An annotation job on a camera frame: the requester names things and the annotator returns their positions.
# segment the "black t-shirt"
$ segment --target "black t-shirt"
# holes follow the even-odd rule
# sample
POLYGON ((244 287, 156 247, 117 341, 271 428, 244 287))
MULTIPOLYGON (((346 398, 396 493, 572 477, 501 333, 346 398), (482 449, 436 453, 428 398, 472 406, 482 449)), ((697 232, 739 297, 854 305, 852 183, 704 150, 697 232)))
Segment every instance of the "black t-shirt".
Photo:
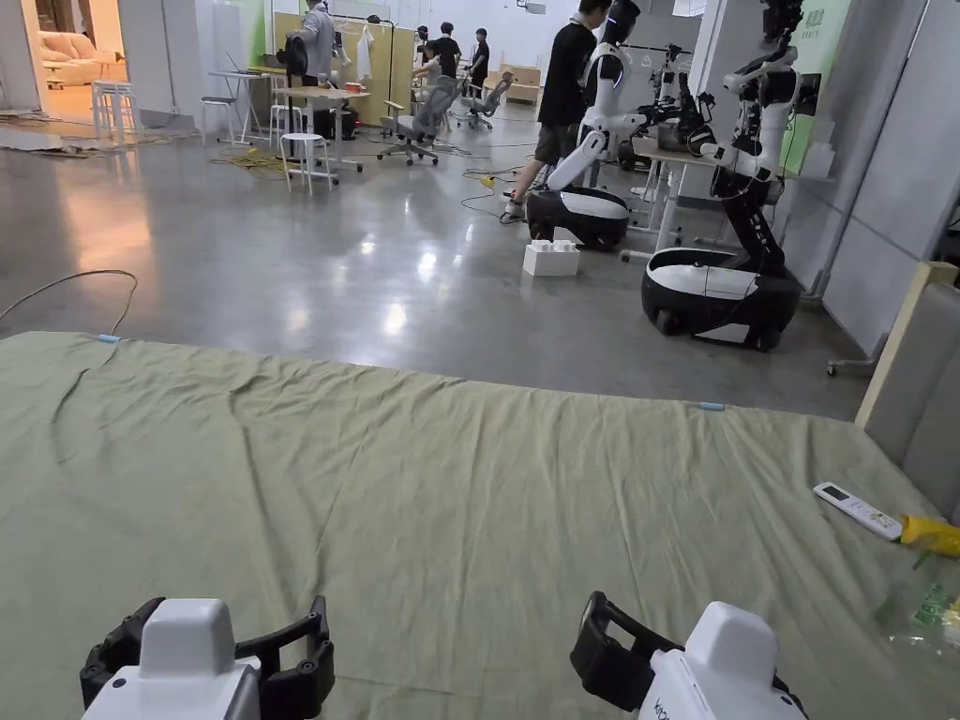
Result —
POLYGON ((448 78, 457 79, 457 58, 460 55, 460 45, 452 37, 438 37, 433 46, 440 58, 440 69, 448 78))
POLYGON ((487 44, 487 41, 484 40, 477 44, 477 51, 473 54, 472 65, 476 67, 473 71, 473 77, 475 78, 486 78, 490 70, 490 45, 487 44), (483 59, 480 60, 480 64, 477 64, 477 59, 480 56, 483 56, 483 59))
POLYGON ((596 37, 580 23, 571 22, 557 33, 540 101, 543 125, 576 125, 587 113, 580 81, 597 46, 596 37))

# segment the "wrinkled green sheet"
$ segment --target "wrinkled green sheet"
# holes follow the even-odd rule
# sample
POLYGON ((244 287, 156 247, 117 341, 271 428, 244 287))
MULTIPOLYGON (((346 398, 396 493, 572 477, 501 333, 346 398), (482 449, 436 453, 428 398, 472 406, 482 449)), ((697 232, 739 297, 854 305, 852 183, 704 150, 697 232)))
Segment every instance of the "wrinkled green sheet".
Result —
POLYGON ((905 549, 810 492, 930 512, 845 423, 52 333, 0 343, 0 418, 0 717, 79 718, 150 597, 247 637, 315 593, 325 717, 618 716, 567 659, 596 588, 678 641, 711 600, 760 613, 815 720, 960 707, 871 624, 905 549))

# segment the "white storage box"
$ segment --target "white storage box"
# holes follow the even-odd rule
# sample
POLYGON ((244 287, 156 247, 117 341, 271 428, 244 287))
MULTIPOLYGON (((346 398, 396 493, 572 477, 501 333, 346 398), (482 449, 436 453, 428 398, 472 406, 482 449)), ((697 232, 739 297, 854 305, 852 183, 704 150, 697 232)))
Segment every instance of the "white storage box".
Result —
POLYGON ((580 251, 569 240, 533 240, 523 255, 523 269, 532 276, 576 275, 580 251))

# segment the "sneaker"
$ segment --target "sneaker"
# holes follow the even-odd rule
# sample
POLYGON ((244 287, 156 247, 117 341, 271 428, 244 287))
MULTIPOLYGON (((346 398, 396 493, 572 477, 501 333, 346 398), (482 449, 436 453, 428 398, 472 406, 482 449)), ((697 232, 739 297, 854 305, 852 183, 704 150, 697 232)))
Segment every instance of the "sneaker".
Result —
POLYGON ((507 201, 507 210, 505 214, 509 215, 512 218, 522 220, 524 215, 526 214, 523 209, 523 203, 518 203, 513 198, 511 198, 509 201, 507 201))

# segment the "doorway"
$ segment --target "doorway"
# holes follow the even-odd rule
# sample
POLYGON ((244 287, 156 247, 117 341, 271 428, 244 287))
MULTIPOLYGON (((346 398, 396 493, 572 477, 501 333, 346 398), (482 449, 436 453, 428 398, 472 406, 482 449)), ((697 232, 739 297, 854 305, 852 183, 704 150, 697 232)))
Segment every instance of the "doorway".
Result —
POLYGON ((33 0, 24 10, 31 5, 39 27, 36 81, 48 88, 43 110, 59 120, 92 125, 90 85, 128 79, 117 0, 33 0))

